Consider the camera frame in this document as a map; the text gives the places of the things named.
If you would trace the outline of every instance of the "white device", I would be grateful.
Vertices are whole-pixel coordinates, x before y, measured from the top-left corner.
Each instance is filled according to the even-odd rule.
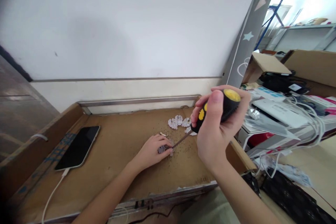
[[[261,99],[252,102],[252,104],[292,128],[298,128],[308,123],[307,118],[286,108],[280,102]]]

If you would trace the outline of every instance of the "phone screen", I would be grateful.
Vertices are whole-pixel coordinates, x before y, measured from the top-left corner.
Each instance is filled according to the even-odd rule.
[[[99,126],[82,128],[56,165],[55,170],[80,166],[84,162],[99,128]]]

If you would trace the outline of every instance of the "wire bundle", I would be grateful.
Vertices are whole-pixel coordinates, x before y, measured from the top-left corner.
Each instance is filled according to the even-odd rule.
[[[259,172],[261,171],[261,168],[264,168],[266,174],[270,178],[273,178],[274,175],[275,175],[275,172],[277,170],[277,167],[278,167],[278,161],[279,161],[280,154],[282,152],[288,151],[288,150],[292,151],[294,149],[300,149],[300,148],[314,147],[321,142],[323,134],[326,131],[326,129],[325,129],[326,126],[325,126],[323,120],[320,117],[318,117],[318,115],[316,114],[316,112],[313,108],[311,108],[310,106],[308,106],[306,104],[299,103],[294,96],[290,96],[290,97],[292,99],[287,98],[287,101],[290,102],[292,105],[297,106],[299,108],[300,112],[303,114],[303,116],[308,118],[308,124],[310,124],[312,126],[312,128],[314,130],[314,135],[312,137],[307,138],[307,139],[301,140],[301,141],[299,141],[296,144],[293,144],[291,146],[287,146],[287,147],[283,147],[283,148],[267,149],[267,150],[270,150],[270,151],[272,151],[272,150],[275,150],[275,151],[272,152],[272,153],[269,153],[269,154],[267,154],[267,153],[266,154],[261,154],[259,156],[260,163],[259,163],[259,170],[258,170],[257,174],[259,174]],[[276,160],[275,160],[275,167],[274,167],[273,173],[270,175],[267,172],[267,169],[265,169],[261,159],[265,156],[274,155],[274,154],[276,154],[277,157],[276,157]]]

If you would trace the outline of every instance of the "open cardboard box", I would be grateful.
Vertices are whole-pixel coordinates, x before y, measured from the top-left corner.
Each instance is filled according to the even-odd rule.
[[[276,57],[253,52],[247,65],[242,83],[256,82],[265,73],[289,75],[291,72]]]
[[[281,63],[296,72],[294,78],[306,82],[307,95],[336,97],[336,52],[291,50]]]
[[[54,170],[58,160],[80,128],[99,125],[100,133],[84,165],[70,170],[51,199],[46,214],[49,220],[60,220],[64,216],[74,218],[121,172],[151,135],[163,132],[178,141],[185,128],[171,129],[168,119],[177,114],[188,117],[192,110],[160,109],[100,116],[86,115],[78,104],[73,104],[40,131],[48,141],[33,138],[2,163],[5,196],[18,205],[23,222],[40,222],[44,206],[63,173]],[[134,202],[142,199],[186,197],[191,192],[202,193],[205,188],[214,188],[213,176],[198,157],[196,138],[189,136],[172,157],[140,173],[121,204],[130,202],[133,209]],[[235,139],[226,155],[240,174],[256,168]]]

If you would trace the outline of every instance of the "screwdriver shaft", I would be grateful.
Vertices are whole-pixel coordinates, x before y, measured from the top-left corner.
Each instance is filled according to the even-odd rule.
[[[173,146],[173,149],[174,149],[177,145],[179,145],[184,139],[186,139],[187,136],[189,136],[192,132],[193,132],[192,130],[189,130],[189,132],[188,132],[187,134],[185,134],[184,137],[182,137],[181,140],[178,141],[178,142]]]

